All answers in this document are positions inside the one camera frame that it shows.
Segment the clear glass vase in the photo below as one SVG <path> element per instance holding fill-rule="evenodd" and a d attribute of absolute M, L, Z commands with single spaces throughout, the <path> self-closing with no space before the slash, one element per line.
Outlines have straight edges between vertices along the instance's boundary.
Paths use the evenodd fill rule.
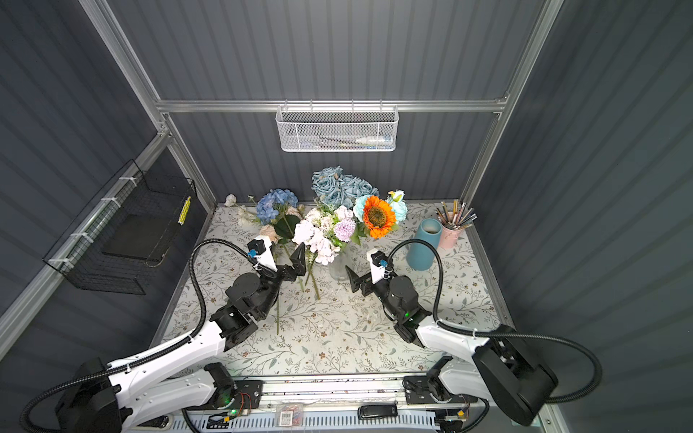
<path fill-rule="evenodd" d="M 353 259 L 347 250 L 343 250 L 335 256 L 332 263 L 328 265 L 330 277 L 335 281 L 348 281 L 348 267 L 353 267 Z"/>

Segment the white pink flower bunch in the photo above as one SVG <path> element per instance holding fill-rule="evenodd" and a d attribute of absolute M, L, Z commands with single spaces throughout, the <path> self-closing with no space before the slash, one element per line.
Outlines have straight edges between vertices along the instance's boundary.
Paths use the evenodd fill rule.
<path fill-rule="evenodd" d="M 352 241 L 356 229 L 354 212 L 348 207 L 319 205 L 296 225 L 292 241 L 305 245 L 314 263 L 329 265 Z"/>

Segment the peach rose stem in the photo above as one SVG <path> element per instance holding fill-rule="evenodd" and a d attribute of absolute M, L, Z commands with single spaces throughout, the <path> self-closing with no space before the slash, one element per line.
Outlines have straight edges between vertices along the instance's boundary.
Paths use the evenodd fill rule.
<path fill-rule="evenodd" d="M 265 225 L 262 226 L 260 229 L 259 234 L 261 236 L 268 236 L 270 240 L 272 241 L 273 244 L 279 245 L 284 252 L 289 255 L 289 250 L 288 250 L 288 243 L 289 241 L 281 236 L 279 236 L 275 230 L 274 226 L 271 225 Z M 313 268 L 315 264 L 315 254 L 310 252 L 310 248 L 308 245 L 306 245 L 306 265 L 307 265 L 307 272 L 306 272 L 306 283 L 311 283 L 313 290 L 315 292 L 315 300 L 319 301 L 321 299 L 321 293 L 319 292 L 319 287 L 317 285 L 317 282 L 315 280 Z"/>

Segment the teal ceramic vase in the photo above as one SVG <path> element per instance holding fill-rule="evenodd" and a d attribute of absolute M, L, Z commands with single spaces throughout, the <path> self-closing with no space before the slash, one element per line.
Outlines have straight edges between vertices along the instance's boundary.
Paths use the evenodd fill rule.
<path fill-rule="evenodd" d="M 438 248 L 442 234 L 442 224 L 436 219 L 426 218 L 420 223 L 414 239 L 420 243 L 408 246 L 406 261 L 415 271 L 427 271 L 436 261 L 434 250 Z"/>

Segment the blue hydrangea flower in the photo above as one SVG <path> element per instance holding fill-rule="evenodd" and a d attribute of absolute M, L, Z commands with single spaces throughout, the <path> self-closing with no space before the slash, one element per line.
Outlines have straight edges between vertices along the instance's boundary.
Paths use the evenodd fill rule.
<path fill-rule="evenodd" d="M 263 225 L 268 225 L 298 204 L 297 196 L 289 189 L 271 189 L 256 203 L 256 216 Z"/>

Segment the orange gerbera flower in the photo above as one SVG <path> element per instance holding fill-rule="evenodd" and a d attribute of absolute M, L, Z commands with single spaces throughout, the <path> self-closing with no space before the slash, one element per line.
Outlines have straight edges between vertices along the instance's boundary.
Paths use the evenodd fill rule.
<path fill-rule="evenodd" d="M 370 196 L 366 199 L 363 221 L 369 236 L 373 239 L 388 235 L 397 224 L 391 205 L 376 196 Z"/>

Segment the dusty blue rose bunch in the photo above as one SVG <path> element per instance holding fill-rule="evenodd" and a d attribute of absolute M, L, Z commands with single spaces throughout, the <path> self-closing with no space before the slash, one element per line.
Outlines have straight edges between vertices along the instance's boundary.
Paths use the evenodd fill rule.
<path fill-rule="evenodd" d="M 311 188 L 319 202 L 334 209 L 342 206 L 353 209 L 358 198 L 380 195 L 369 181 L 345 174 L 340 166 L 315 171 Z"/>

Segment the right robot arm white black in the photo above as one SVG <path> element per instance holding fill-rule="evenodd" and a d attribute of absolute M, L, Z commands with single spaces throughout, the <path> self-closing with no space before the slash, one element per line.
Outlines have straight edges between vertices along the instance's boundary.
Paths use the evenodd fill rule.
<path fill-rule="evenodd" d="M 439 314 L 441 284 L 437 286 L 432 309 L 426 310 L 411 279 L 395 272 L 392 254 L 374 249 L 367 253 L 366 261 L 370 266 L 368 274 L 358 275 L 351 268 L 346 269 L 352 292 L 375 295 L 402 340 L 444 355 L 427 375 L 428 390 L 434 400 L 447 402 L 476 386 L 476 398 L 486 406 L 495 404 L 510 420 L 529 426 L 545 405 L 575 402 L 601 384 L 603 366 L 581 344 L 563 337 L 519 333 L 507 325 L 479 331 L 451 324 Z M 589 382 L 572 393 L 555 395 L 559 379 L 530 346 L 532 340 L 579 351 L 593 366 Z"/>

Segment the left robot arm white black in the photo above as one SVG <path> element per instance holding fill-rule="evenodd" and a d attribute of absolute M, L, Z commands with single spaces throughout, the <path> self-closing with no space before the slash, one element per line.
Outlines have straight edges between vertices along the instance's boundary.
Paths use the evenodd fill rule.
<path fill-rule="evenodd" d="M 55 407 L 59 432 L 125 432 L 171 411 L 210 402 L 227 409 L 241 399 L 230 373 L 220 363 L 207 364 L 181 378 L 175 373 L 223 354 L 252 336 L 278 301 L 282 284 L 306 274 L 306 247 L 295 248 L 289 265 L 277 265 L 268 236 L 257 236 L 246 249 L 219 240 L 220 245 L 247 259 L 253 270 L 237 277 L 227 289 L 227 303 L 209 314 L 193 265 L 200 249 L 214 242 L 209 239 L 196 245 L 188 263 L 200 303 L 200 320 L 193 330 L 109 364 L 98 358 L 84 363 L 73 379 L 26 404 L 19 418 L 21 428 L 43 431 L 32 421 L 32 411 L 54 395 L 60 398 Z"/>

